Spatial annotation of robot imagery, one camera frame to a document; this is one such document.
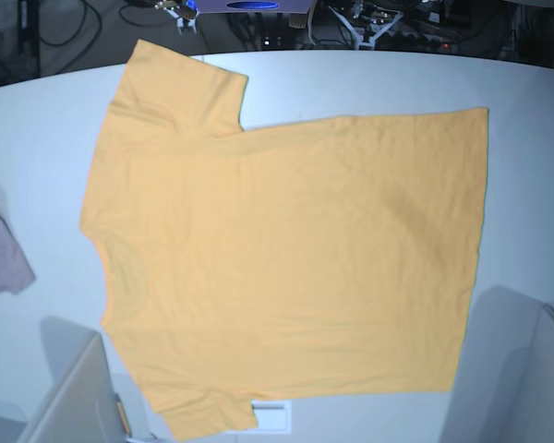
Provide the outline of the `white table slot plate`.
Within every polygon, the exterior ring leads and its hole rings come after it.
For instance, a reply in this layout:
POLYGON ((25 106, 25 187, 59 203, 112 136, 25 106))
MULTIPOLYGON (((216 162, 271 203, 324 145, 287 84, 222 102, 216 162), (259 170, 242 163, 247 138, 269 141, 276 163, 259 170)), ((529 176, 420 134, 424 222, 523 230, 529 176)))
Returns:
POLYGON ((290 401, 253 401, 252 410, 257 426, 253 434, 290 434, 292 432, 292 403, 290 401))

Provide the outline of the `orange yellow T-shirt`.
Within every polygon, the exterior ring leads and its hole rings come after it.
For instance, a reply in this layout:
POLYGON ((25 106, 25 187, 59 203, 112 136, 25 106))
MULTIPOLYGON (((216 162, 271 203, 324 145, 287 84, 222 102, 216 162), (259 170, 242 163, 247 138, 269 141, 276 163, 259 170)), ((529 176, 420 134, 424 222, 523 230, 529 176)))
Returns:
POLYGON ((244 130, 247 78, 140 41, 80 229, 102 327, 179 440, 253 401, 448 391, 475 285, 488 110, 244 130))

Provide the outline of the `orange tool in bin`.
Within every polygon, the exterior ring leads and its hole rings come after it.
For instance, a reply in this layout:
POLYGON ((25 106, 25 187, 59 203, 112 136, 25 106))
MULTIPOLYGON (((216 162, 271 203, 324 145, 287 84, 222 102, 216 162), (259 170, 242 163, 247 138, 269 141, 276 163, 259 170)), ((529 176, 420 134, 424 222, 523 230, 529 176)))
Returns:
POLYGON ((129 423, 129 421, 127 419, 127 416, 126 416, 126 411, 125 411, 125 408, 123 406, 123 403, 120 400, 116 400, 115 401, 115 407, 116 407, 116 410, 119 414, 119 418, 121 420, 121 424, 122 424, 124 433, 126 434, 127 437, 131 437, 132 436, 132 430, 131 430, 130 423, 129 423))

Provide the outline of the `purple blue device box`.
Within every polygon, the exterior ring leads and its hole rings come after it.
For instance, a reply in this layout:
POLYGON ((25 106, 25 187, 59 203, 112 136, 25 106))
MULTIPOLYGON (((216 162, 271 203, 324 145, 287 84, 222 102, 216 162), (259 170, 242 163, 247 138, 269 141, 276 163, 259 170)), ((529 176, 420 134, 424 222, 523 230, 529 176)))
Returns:
POLYGON ((238 12, 269 12, 306 14, 314 5, 313 0, 196 0, 196 9, 201 14, 238 12))

